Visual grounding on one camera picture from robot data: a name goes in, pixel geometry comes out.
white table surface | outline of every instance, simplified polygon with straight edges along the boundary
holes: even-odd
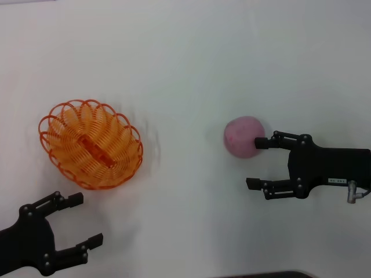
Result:
[[[103,232],[87,265],[53,277],[207,278],[297,269],[369,277],[371,197],[320,186],[266,201],[246,177],[288,177],[285,150],[242,160],[242,115],[370,148],[368,0],[58,0],[0,6],[0,229],[55,190],[85,203],[48,217],[58,249]],[[51,107],[95,98],[140,130],[144,162],[110,191],[67,181],[41,148]],[[40,277],[32,268],[4,277]]]

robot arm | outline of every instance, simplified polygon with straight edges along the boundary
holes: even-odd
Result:
[[[86,264],[87,250],[101,246],[103,235],[100,233],[75,247],[56,251],[53,231],[45,219],[57,210],[82,203],[82,193],[65,199],[57,191],[36,203],[21,206],[17,222],[0,231],[0,276],[24,266],[33,266],[42,275],[49,276],[61,269]]]
[[[271,139],[256,138],[257,149],[290,150],[289,180],[265,181],[247,178],[251,190],[263,190],[267,200],[287,197],[305,199],[318,185],[348,187],[348,202],[355,203],[371,191],[371,151],[369,149],[321,148],[308,134],[300,136],[275,131]],[[357,187],[368,190],[356,193]]]

white label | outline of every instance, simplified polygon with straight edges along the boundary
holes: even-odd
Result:
[[[329,178],[329,184],[346,184],[347,180],[343,178]]]

pink ball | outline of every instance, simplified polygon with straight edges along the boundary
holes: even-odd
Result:
[[[259,152],[255,148],[256,137],[265,137],[264,127],[256,118],[243,116],[232,120],[225,127],[224,145],[238,158],[252,158]]]

basket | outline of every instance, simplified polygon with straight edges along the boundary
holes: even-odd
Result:
[[[42,131],[46,120],[48,127]],[[40,121],[39,134],[50,161],[85,189],[121,185],[134,176],[143,161],[137,129],[126,116],[96,100],[71,100],[55,106]]]

